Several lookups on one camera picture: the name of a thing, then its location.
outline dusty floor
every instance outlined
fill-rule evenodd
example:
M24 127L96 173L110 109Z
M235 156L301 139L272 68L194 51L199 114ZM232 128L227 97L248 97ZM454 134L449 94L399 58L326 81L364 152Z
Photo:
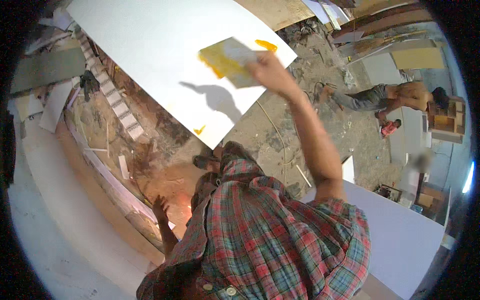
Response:
M291 43L290 46L298 55L291 64L291 71L310 99L314 99L316 82L336 84L338 90L345 93L371 88L362 63L348 67L357 84L351 90L347 88L342 71L347 61L338 55L336 49L331 49L321 34L308 43L303 41ZM72 119L77 130L84 132L89 146L94 148L105 148L105 127L106 123L109 124L110 157L101 152L98 153L99 158L139 199L144 195L154 202L157 195L167 197L171 207L169 219L177 225L174 233L182 237L185 223L191 216L190 198L198 178L204 174L203 170L191 164L192 156L202 153L205 145L176 122L112 61L108 58L102 61L116 86L126 89L129 97L125 101L145 129L144 136L135 142L131 141L100 93L88 103L76 100ZM301 153L292 116L285 101L269 92L265 92L258 102L278 127L286 144L286 158L277 132L257 103L243 115L224 141L243 144L266 175L283 181L290 193L300 198L307 192L308 186L296 165L307 174L310 182L313 180ZM380 139L373 112L354 112L347 108L342 112L331 102L315 107L341 158L353 155L356 183L359 186L373 190L379 184L393 185L400 179L401 168L390 164L389 142L388 139ZM121 178L118 155L127 157L132 177L130 180ZM286 167L282 165L291 160Z

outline debris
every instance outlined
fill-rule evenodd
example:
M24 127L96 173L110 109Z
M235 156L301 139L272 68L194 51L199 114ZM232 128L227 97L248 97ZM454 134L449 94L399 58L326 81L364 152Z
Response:
M299 165L295 165L297 167L297 169L299 170L300 172L300 175L302 175L303 179L305 179L305 181L307 182L308 186L309 187L312 187L312 185L310 184L310 182L308 181L307 177L305 176L305 174L302 172L302 170L300 169Z
M53 11L53 18L42 18L38 21L39 24L53 26L61 29L62 31L67 31L70 25L73 23L72 17L64 8L57 8Z
M75 99L77 98L78 94L80 93L80 90L82 88L80 87L77 87L77 89L75 90L75 93L73 93L73 96L72 98L70 99L70 101L68 102L67 104L67 110L71 111L72 110L72 105L73 105L73 102L75 101Z
M119 162L120 162L121 176L123 177L123 179L128 180L130 176L128 175L127 160L125 159L125 155L119 156Z
M43 111L40 123L38 124L40 127L51 133L55 133L61 112L71 90L72 83L70 81L57 84L53 87L48 96L47 105Z
M353 78L352 73L347 68L342 69L343 72L343 81L347 85L349 89L354 88L357 83L355 82L355 78Z
M107 150L106 150L106 149L98 149L98 148L84 148L84 150L99 151L99 152L107 152Z
M125 101L122 100L117 88L109 78L107 71L105 70L105 66L102 64L100 59L94 55L85 34L77 33L76 37L80 41L80 47L83 51L84 57L86 58L87 65L92 70L92 74L95 76L98 82L101 83L100 90L105 95L105 98L107 98L107 101L110 104L113 112L115 115L117 115L120 123L122 123L130 137L132 137L133 140L138 139L144 133L141 124L132 114Z

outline white board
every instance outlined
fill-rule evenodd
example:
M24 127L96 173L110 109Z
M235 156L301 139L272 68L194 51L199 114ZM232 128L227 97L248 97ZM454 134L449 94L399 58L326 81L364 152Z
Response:
M325 10L322 8L320 3L312 0L301 0L301 1L315 14L317 19L322 24L327 24L328 22L330 22L330 19L328 18Z
M297 57L233 0L74 0L67 11L122 70L212 149L265 88L236 89L226 78L217 79L198 51L233 36L253 50L265 50L257 39L277 45L285 67ZM196 92L180 82L201 88Z

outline man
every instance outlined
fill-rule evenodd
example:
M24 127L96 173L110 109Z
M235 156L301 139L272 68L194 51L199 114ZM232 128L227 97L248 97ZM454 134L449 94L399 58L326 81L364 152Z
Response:
M207 162L213 172L197 183L181 241L168 227L168 204L155 202L166 261L138 299L349 299L368 275L366 217L342 200L340 157L309 100L273 53L248 68L288 102L315 199L295 201L241 145L217 147L221 159Z
M320 99L330 96L340 107L348 107L352 110L378 110L375 116L385 119L391 111L406 106L416 110L427 110L427 103L434 101L440 108L448 108L449 97L442 87L437 87L430 93L421 82L407 82L399 85L379 84L373 88L356 94L345 95L329 86L324 86L320 92Z
M382 138L391 135L394 133L400 126L402 126L402 120L396 119L395 121L385 120L381 126L380 132L382 133Z

